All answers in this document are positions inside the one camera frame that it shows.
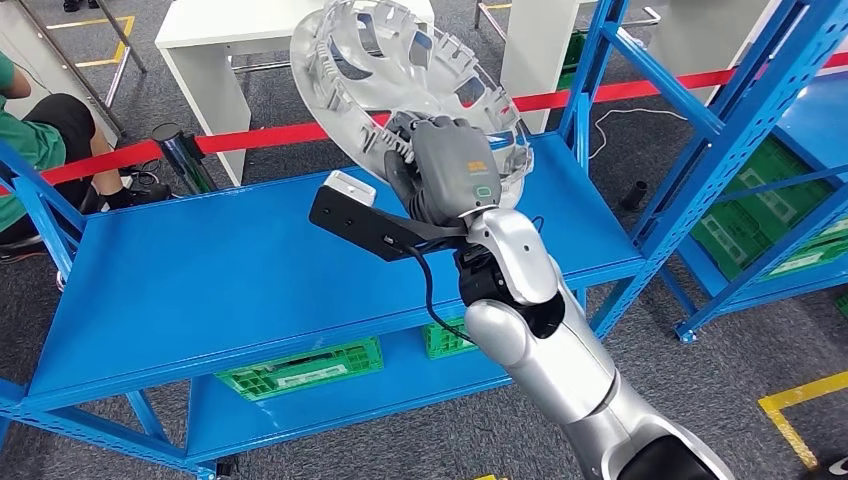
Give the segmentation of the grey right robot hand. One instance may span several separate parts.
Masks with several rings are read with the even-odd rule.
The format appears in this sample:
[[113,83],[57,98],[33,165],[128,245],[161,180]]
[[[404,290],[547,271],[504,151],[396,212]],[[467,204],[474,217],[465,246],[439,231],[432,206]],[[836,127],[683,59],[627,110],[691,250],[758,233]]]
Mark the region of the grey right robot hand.
[[502,185],[486,135],[462,118],[399,112],[386,129],[409,143],[413,159],[384,154],[385,178],[410,218],[455,226],[464,217],[497,207]]

